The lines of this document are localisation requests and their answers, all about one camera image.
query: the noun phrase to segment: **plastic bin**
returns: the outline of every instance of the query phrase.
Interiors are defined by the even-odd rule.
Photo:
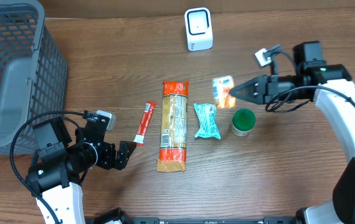
[[[66,61],[44,24],[35,0],[0,1],[0,154],[27,119],[64,107],[68,78]],[[20,134],[14,153],[38,148],[32,125]]]

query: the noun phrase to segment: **wooden surface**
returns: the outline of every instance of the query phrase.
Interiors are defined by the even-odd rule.
[[[355,7],[353,0],[40,0],[48,17],[177,16],[194,7],[211,13]]]
[[[144,147],[123,171],[90,170],[83,183],[89,217],[115,207],[131,216],[159,218],[262,218],[294,215],[331,199],[346,167],[339,142],[314,104],[289,114],[271,114],[244,101],[219,110],[222,140],[194,139],[193,103],[212,103],[211,80],[232,75],[237,84],[268,73],[253,53],[281,43],[290,51],[320,40],[329,64],[342,63],[355,81],[355,8],[246,12],[212,16],[214,47],[188,52],[182,16],[48,22],[70,68],[66,110],[107,110],[118,115],[108,142],[132,140],[144,104],[158,107]],[[279,57],[282,75],[293,73]],[[187,171],[157,173],[163,80],[189,80]],[[235,110],[257,116],[252,133],[229,130]],[[17,156],[23,176],[31,156]],[[0,223],[43,223],[34,198],[0,156]]]

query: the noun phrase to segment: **green circular lid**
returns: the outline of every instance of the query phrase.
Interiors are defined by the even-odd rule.
[[[233,125],[240,131],[249,131],[255,126],[255,114],[248,109],[241,109],[233,116]]]

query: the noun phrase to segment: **red and white packet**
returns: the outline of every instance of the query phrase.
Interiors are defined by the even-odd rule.
[[[153,101],[147,101],[146,108],[144,109],[143,117],[141,117],[138,133],[134,142],[137,146],[143,146],[144,136],[146,135],[148,125],[150,124],[151,117],[153,115],[156,103]]]

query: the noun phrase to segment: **blue plastic bag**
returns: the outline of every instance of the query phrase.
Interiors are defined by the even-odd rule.
[[[217,138],[220,140],[219,130],[216,126],[216,106],[210,103],[194,104],[198,120],[200,121],[200,130],[195,138]]]

